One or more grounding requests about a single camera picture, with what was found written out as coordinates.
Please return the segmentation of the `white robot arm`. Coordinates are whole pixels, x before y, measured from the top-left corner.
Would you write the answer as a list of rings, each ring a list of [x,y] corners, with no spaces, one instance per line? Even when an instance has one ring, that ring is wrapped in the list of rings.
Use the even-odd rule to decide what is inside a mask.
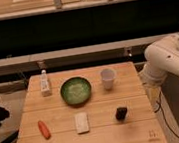
[[[179,34],[165,36],[150,44],[144,57],[146,63],[139,72],[143,83],[161,86],[168,72],[179,76]]]

